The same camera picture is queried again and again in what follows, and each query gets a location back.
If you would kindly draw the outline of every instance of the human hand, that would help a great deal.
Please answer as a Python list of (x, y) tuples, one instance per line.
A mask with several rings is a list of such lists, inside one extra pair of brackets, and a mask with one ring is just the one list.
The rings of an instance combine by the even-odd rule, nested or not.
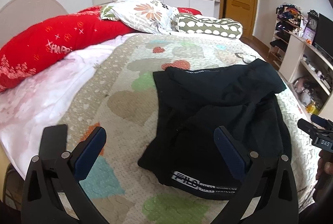
[(329, 174), (329, 175), (333, 175), (333, 163), (325, 162), (325, 160), (324, 160), (324, 159), (331, 158), (332, 153), (327, 152), (325, 150), (321, 150), (319, 153), (319, 156), (320, 156), (320, 159), (318, 161), (318, 170), (317, 170), (317, 174), (316, 174), (316, 180), (319, 180), (319, 178), (323, 172), (325, 172), (326, 174)]

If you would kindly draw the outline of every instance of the metal screw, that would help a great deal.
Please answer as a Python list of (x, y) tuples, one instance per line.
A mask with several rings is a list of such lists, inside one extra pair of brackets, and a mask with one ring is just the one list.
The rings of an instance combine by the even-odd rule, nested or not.
[(258, 154), (257, 152), (255, 152), (255, 151), (252, 151), (252, 152), (250, 152), (250, 156), (251, 156), (252, 158), (258, 158), (258, 157), (259, 157), (259, 154)]
[(283, 154), (283, 155), (281, 156), (281, 159), (282, 159), (283, 161), (288, 161), (288, 160), (289, 160), (289, 157), (286, 156), (285, 154)]
[(70, 155), (71, 155), (70, 152), (63, 152), (63, 153), (61, 154), (61, 157), (62, 157), (62, 158), (68, 158)]
[(35, 155), (35, 156), (31, 159), (32, 162), (37, 162), (38, 160), (39, 160), (39, 156), (37, 156), (37, 155)]

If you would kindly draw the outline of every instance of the black tv screen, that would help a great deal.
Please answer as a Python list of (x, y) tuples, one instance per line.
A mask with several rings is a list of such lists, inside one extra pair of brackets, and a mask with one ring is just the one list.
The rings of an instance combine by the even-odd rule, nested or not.
[(333, 21), (319, 14), (316, 35), (313, 42), (333, 58)]

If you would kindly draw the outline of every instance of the quilted mat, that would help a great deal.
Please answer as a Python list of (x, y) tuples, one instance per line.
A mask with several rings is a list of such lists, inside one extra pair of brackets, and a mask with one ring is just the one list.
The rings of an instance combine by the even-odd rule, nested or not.
[[(225, 201), (204, 200), (161, 185), (137, 161), (156, 134), (158, 98), (152, 72), (168, 66), (196, 70), (244, 64), (244, 56), (261, 58), (239, 40), (140, 34), (117, 47), (97, 68), (59, 123), (69, 127), (69, 151), (94, 127), (106, 129), (106, 145), (80, 184), (110, 223), (208, 224), (222, 210)], [(311, 202), (319, 151), (297, 128), (298, 119), (306, 117), (292, 92), (287, 88), (277, 99), (291, 135), (292, 168), (302, 208)], [(64, 194), (60, 196), (74, 215)], [(253, 199), (245, 216), (257, 202)]]

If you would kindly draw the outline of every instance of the white dot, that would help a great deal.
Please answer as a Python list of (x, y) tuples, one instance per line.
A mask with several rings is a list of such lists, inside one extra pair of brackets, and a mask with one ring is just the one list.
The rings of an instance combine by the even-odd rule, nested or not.
[(188, 25), (189, 27), (194, 27), (194, 26), (195, 26), (195, 22), (194, 22), (194, 21), (189, 21), (189, 22), (187, 23), (187, 25)]

